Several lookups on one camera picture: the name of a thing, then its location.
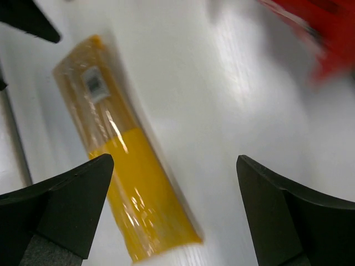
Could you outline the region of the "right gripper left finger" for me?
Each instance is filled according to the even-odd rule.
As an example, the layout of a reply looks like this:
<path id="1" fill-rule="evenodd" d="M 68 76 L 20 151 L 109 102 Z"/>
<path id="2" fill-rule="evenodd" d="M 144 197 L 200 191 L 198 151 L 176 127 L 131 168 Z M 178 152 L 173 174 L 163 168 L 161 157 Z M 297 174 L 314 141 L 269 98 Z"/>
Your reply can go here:
<path id="1" fill-rule="evenodd" d="M 114 161 L 100 155 L 1 195 L 1 265 L 82 265 L 89 256 Z"/>

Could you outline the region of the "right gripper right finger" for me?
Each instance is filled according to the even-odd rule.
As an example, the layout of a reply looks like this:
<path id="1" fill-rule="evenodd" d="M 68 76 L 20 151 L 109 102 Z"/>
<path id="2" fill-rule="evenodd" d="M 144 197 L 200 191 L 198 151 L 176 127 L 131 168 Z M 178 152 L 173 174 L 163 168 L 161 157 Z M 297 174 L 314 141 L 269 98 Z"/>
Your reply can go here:
<path id="1" fill-rule="evenodd" d="M 259 265 L 354 265 L 354 202 L 246 155 L 237 158 L 236 172 Z"/>

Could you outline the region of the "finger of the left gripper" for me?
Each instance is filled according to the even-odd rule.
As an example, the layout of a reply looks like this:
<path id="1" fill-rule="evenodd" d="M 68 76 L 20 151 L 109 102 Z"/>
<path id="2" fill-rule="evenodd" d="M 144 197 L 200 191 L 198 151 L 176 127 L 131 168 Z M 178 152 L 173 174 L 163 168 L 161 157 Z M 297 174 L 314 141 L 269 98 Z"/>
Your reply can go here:
<path id="1" fill-rule="evenodd" d="M 32 0 L 1 0 L 1 22 L 48 42 L 60 34 Z"/>

